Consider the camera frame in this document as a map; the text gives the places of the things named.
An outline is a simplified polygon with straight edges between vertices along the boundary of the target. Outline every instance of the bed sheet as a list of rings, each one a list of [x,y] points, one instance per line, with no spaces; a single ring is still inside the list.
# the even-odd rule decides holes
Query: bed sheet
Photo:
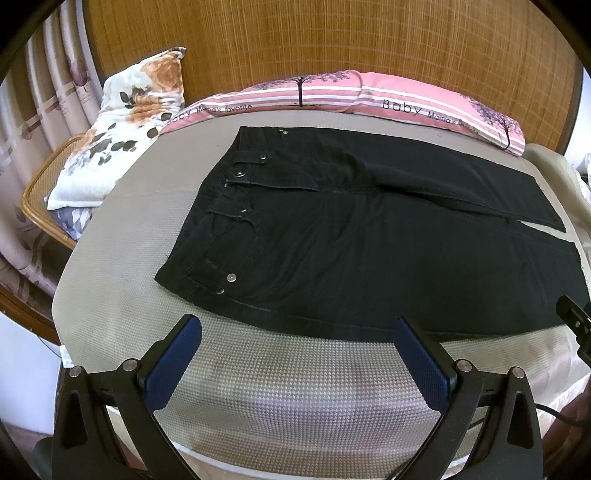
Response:
[[[267,332],[205,312],[154,281],[201,181],[241,125],[398,135],[524,171],[561,216],[566,233],[548,231],[576,243],[589,284],[589,264],[573,224],[540,172],[479,140],[316,111],[245,113],[171,132],[148,149],[96,211],[66,266],[53,315],[73,362],[90,372],[141,357],[184,313],[201,319],[202,345],[168,406],[156,413],[171,440],[189,455],[267,477],[383,478],[413,455],[438,417],[391,344]],[[557,405],[582,390],[589,372],[565,326],[444,347],[479,369],[504,373],[522,366],[535,400],[544,404]],[[543,432],[549,422],[541,416]],[[124,437],[120,426],[116,431]],[[454,468],[476,434],[473,429],[466,437]]]

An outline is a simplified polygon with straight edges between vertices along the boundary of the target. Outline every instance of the curtain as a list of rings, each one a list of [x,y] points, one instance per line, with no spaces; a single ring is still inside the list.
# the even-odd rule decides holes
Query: curtain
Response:
[[[51,319],[51,299],[70,251],[19,207],[43,161],[94,123],[99,99],[88,81],[67,0],[40,25],[0,85],[0,285]]]

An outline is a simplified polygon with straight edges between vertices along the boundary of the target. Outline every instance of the black clamp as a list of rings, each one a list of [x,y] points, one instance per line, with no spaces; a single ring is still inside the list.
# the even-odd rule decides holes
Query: black clamp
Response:
[[[563,295],[556,303],[556,313],[577,336],[580,346],[577,354],[591,368],[591,303],[583,310],[570,297]]]
[[[457,480],[540,480],[543,453],[534,399],[525,372],[480,372],[454,361],[443,347],[405,319],[395,321],[394,343],[427,405],[439,421],[396,480],[439,480],[452,462],[477,407],[489,407]]]
[[[141,360],[117,370],[89,374],[70,369],[57,410],[51,453],[53,480],[137,480],[119,448],[106,406],[119,408],[150,478],[196,480],[153,413],[164,408],[201,343],[201,322],[184,315]]]

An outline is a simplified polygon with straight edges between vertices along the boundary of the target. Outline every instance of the orange flower print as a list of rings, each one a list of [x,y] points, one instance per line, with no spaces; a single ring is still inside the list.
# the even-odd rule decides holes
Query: orange flower print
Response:
[[[179,93],[183,91],[181,63],[176,52],[168,52],[159,59],[148,62],[140,70],[150,77],[152,89],[156,91]]]
[[[90,146],[90,144],[92,143],[92,139],[95,136],[96,136],[96,128],[90,127],[90,130],[88,130],[84,134],[84,137],[82,137],[82,139],[80,140],[80,143],[78,144],[76,149],[71,153],[71,155],[76,155],[77,153],[87,149]]]
[[[130,124],[144,124],[165,110],[166,105],[163,105],[160,98],[154,95],[138,95],[135,97],[134,107],[125,117],[125,121]]]

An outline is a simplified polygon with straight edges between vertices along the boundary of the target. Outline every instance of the blue gripper pad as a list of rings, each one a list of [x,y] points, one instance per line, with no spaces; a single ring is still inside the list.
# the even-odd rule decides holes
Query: blue gripper pad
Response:
[[[394,345],[427,406],[443,414],[450,404],[451,379],[402,318],[394,322]]]
[[[164,408],[201,345],[201,322],[191,317],[146,377],[144,404],[153,412]]]

